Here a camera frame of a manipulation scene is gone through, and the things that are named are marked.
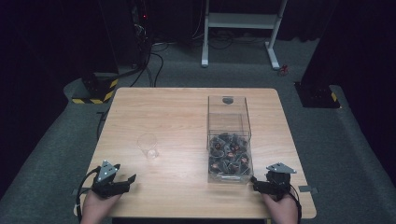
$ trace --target human hand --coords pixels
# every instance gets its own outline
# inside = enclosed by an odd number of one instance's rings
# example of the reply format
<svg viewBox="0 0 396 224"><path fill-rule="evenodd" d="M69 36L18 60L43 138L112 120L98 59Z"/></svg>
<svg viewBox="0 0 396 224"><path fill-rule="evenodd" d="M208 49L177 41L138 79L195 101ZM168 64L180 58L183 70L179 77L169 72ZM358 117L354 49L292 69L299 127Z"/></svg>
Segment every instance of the human hand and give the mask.
<svg viewBox="0 0 396 224"><path fill-rule="evenodd" d="M270 195L262 193L262 200L277 224L296 224L298 222L296 202L289 194L285 194L281 200L276 202Z"/></svg>
<svg viewBox="0 0 396 224"><path fill-rule="evenodd" d="M100 224L121 195L104 199L90 190L82 206L81 224Z"/></svg>

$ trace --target wooden table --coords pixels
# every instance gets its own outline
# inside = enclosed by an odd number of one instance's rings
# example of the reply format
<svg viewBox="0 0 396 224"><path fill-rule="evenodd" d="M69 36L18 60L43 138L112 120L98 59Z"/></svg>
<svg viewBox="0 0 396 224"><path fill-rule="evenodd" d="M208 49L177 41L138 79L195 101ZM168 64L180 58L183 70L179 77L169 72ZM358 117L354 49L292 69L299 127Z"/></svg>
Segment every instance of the wooden table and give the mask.
<svg viewBox="0 0 396 224"><path fill-rule="evenodd" d="M120 88L108 113L89 171L107 160L119 163L114 181L137 174L111 217L267 218L251 184L207 183L207 97L246 96L254 175L265 181L265 167L279 161L297 171L291 184L306 186L302 165L282 105L273 89ZM148 161L136 145L154 133L160 156ZM84 187L89 187L93 176ZM298 192L303 218L316 215L311 194Z"/></svg>

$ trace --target transparent container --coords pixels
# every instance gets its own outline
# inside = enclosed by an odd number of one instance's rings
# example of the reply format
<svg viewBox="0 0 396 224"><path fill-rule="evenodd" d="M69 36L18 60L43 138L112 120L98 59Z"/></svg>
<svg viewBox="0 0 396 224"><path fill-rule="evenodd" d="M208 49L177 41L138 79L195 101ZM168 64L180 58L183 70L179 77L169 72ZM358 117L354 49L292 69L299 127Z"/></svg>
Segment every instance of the transparent container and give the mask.
<svg viewBox="0 0 396 224"><path fill-rule="evenodd" d="M244 96L209 96L208 182L246 184L253 176L250 123Z"/></svg>

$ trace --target yellow and black tape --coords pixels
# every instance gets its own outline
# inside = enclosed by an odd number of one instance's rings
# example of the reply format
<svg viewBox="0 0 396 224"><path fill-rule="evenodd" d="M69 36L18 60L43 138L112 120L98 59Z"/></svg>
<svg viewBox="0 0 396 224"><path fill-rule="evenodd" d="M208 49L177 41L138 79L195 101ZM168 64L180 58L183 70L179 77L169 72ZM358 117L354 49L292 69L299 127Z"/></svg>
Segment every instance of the yellow and black tape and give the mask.
<svg viewBox="0 0 396 224"><path fill-rule="evenodd" d="M335 95L334 92L332 92L332 99L333 99L335 102L337 102L337 96Z"/></svg>
<svg viewBox="0 0 396 224"><path fill-rule="evenodd" d="M113 96L114 90L116 89L116 85L118 82L119 82L118 79L111 81L108 88L97 92L97 95L95 95L93 97L89 97L89 98L73 97L72 102L75 104L96 104L96 105L105 104Z"/></svg>

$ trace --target clear cup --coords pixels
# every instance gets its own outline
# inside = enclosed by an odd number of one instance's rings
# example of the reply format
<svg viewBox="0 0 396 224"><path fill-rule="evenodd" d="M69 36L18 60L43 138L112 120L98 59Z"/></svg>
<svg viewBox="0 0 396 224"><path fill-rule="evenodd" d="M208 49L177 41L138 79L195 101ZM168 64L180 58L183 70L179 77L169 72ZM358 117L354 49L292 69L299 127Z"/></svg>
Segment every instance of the clear cup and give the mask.
<svg viewBox="0 0 396 224"><path fill-rule="evenodd" d="M148 160L158 157L157 138L152 133L144 133L137 138L137 146Z"/></svg>

